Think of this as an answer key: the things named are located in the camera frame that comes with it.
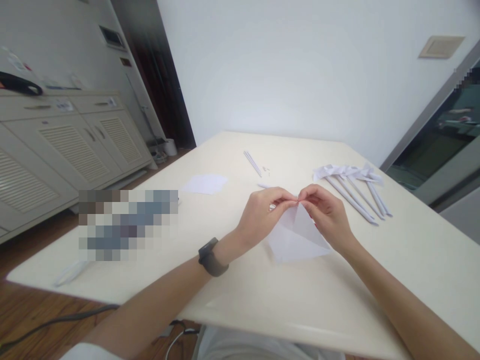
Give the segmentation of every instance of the louvered cabinet door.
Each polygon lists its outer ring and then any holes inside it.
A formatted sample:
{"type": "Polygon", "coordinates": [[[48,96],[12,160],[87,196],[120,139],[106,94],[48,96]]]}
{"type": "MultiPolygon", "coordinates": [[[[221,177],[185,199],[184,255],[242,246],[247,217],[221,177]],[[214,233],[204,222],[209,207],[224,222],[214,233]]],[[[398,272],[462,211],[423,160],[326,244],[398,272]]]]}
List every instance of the louvered cabinet door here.
{"type": "Polygon", "coordinates": [[[143,138],[125,111],[97,112],[82,116],[123,172],[152,160],[143,138]]]}
{"type": "Polygon", "coordinates": [[[0,227],[15,230],[77,197],[78,191],[0,123],[0,227]]]}
{"type": "Polygon", "coordinates": [[[97,188],[121,174],[79,115],[8,121],[5,126],[77,190],[97,188]]]}

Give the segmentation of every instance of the paper craft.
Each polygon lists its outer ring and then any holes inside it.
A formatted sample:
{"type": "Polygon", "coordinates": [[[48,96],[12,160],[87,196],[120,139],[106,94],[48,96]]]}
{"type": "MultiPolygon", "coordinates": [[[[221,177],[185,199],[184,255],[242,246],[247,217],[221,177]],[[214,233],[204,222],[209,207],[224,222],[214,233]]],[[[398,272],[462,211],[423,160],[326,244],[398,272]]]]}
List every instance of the paper craft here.
{"type": "Polygon", "coordinates": [[[283,213],[267,240],[278,263],[316,258],[332,251],[301,203],[283,213]]]}
{"type": "Polygon", "coordinates": [[[366,163],[363,169],[355,166],[334,166],[327,165],[319,167],[313,170],[313,180],[316,182],[319,179],[325,178],[369,223],[378,225],[374,220],[375,218],[368,212],[367,208],[362,204],[355,193],[348,187],[346,180],[348,179],[350,184],[356,190],[362,199],[370,206],[375,214],[382,220],[385,220],[385,215],[392,217],[393,215],[387,209],[385,202],[380,197],[375,189],[373,183],[383,184],[382,177],[374,173],[374,169],[366,163]],[[335,178],[343,188],[333,181],[335,178]],[[366,182],[378,209],[372,205],[363,192],[355,184],[355,179],[366,182]]]}
{"type": "Polygon", "coordinates": [[[350,184],[353,186],[353,188],[356,190],[357,193],[360,194],[360,196],[362,197],[363,200],[365,200],[365,202],[368,204],[369,207],[371,207],[371,209],[375,212],[375,214],[382,220],[385,220],[384,216],[380,213],[379,209],[377,207],[375,207],[371,202],[370,200],[367,199],[367,197],[365,196],[365,194],[362,192],[362,190],[359,189],[359,187],[357,186],[357,184],[355,184],[355,178],[352,177],[351,175],[347,175],[346,177],[348,179],[348,181],[350,182],[350,184]]]}
{"type": "Polygon", "coordinates": [[[368,163],[366,163],[363,166],[363,169],[357,172],[357,174],[359,178],[365,181],[366,184],[368,185],[368,189],[370,190],[371,195],[375,200],[378,208],[380,209],[380,212],[382,213],[382,215],[388,215],[389,217],[393,217],[393,215],[390,213],[387,206],[385,205],[385,202],[383,201],[382,197],[377,192],[377,189],[372,184],[372,182],[375,182],[380,186],[383,186],[384,181],[382,177],[380,175],[375,174],[374,168],[371,167],[368,163]]]}
{"type": "Polygon", "coordinates": [[[228,180],[227,177],[216,174],[195,175],[181,190],[188,193],[213,195],[222,191],[228,180]]]}
{"type": "Polygon", "coordinates": [[[346,170],[346,166],[327,165],[319,167],[318,169],[314,170],[313,180],[316,182],[319,179],[325,178],[330,183],[330,185],[332,185],[340,193],[340,195],[342,195],[345,200],[347,200],[350,205],[352,205],[355,210],[357,210],[370,224],[378,226],[378,224],[375,222],[374,217],[367,212],[365,207],[358,201],[358,199],[356,199],[356,197],[350,197],[343,188],[341,188],[337,183],[334,182],[333,177],[344,174],[346,170]]]}

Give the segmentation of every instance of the drawer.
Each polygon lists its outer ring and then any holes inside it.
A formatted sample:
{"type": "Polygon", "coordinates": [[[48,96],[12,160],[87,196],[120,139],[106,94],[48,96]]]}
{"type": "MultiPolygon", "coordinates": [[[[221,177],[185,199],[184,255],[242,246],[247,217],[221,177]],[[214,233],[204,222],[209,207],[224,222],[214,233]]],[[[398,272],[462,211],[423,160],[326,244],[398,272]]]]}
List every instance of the drawer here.
{"type": "Polygon", "coordinates": [[[69,98],[80,114],[123,109],[120,98],[115,95],[70,96],[69,98]]]}
{"type": "Polygon", "coordinates": [[[0,121],[77,114],[65,96],[0,96],[0,121]]]}

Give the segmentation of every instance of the black smartwatch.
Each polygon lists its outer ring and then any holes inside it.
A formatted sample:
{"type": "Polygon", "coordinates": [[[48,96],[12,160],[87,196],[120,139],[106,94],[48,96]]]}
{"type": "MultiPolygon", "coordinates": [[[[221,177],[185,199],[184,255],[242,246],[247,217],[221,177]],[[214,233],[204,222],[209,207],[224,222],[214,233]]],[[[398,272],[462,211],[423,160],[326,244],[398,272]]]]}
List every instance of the black smartwatch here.
{"type": "Polygon", "coordinates": [[[217,238],[214,237],[206,245],[202,246],[200,250],[198,250],[198,255],[200,256],[200,258],[198,259],[198,263],[203,265],[207,273],[216,278],[226,272],[229,268],[228,265],[221,265],[215,258],[215,254],[212,251],[212,249],[218,242],[219,241],[217,240],[217,238]]]}

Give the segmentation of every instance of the paper stick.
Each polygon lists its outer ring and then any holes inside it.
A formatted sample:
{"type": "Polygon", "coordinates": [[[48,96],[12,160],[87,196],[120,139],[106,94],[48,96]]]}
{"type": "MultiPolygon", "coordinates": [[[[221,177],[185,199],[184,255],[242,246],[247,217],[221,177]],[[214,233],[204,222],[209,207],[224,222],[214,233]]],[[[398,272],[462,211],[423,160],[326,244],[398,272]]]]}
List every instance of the paper stick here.
{"type": "Polygon", "coordinates": [[[365,206],[360,202],[359,198],[354,194],[354,192],[347,186],[347,183],[345,180],[343,180],[340,175],[335,175],[335,178],[338,180],[338,182],[343,186],[343,188],[348,192],[348,194],[351,196],[351,198],[358,204],[359,207],[362,208],[364,212],[370,217],[371,220],[375,220],[375,218],[370,214],[365,206]]]}
{"type": "Polygon", "coordinates": [[[262,177],[262,172],[260,171],[260,169],[258,168],[257,164],[255,163],[255,161],[252,159],[252,157],[250,156],[250,154],[247,152],[247,151],[244,151],[243,154],[246,156],[247,160],[250,162],[250,164],[253,166],[253,168],[255,169],[255,171],[258,173],[258,175],[260,175],[260,177],[262,177]]]}
{"type": "Polygon", "coordinates": [[[370,189],[371,195],[373,196],[373,200],[375,200],[376,205],[378,206],[378,209],[380,210],[381,214],[385,216],[387,212],[385,211],[385,208],[379,199],[379,194],[375,191],[375,188],[370,181],[365,181],[365,182],[368,188],[370,189]]]}
{"type": "Polygon", "coordinates": [[[348,181],[350,182],[350,184],[355,188],[355,190],[360,194],[360,196],[362,197],[363,200],[365,200],[365,202],[368,204],[369,207],[371,207],[371,209],[375,212],[375,214],[382,220],[385,220],[384,216],[380,213],[380,211],[378,210],[378,208],[376,206],[374,206],[369,199],[367,199],[367,197],[365,196],[365,194],[359,189],[359,187],[355,184],[354,180],[355,178],[352,178],[351,176],[347,176],[346,177],[348,179],[348,181]]]}
{"type": "Polygon", "coordinates": [[[250,153],[248,151],[245,151],[245,155],[248,157],[248,160],[250,160],[251,164],[253,165],[253,167],[255,168],[256,172],[258,173],[258,175],[260,175],[260,177],[262,177],[262,171],[260,170],[260,168],[257,166],[257,163],[254,161],[254,158],[252,157],[252,155],[250,155],[250,153]]]}
{"type": "Polygon", "coordinates": [[[378,224],[373,221],[369,215],[334,181],[330,176],[325,176],[325,179],[332,185],[370,224],[378,226],[378,224]]]}
{"type": "Polygon", "coordinates": [[[372,187],[373,191],[375,192],[375,194],[378,196],[378,200],[380,200],[381,206],[385,210],[385,214],[387,214],[389,217],[393,218],[392,213],[390,213],[389,209],[387,208],[387,205],[385,205],[384,200],[382,199],[380,194],[377,192],[377,189],[375,188],[375,186],[372,184],[371,187],[372,187]]]}

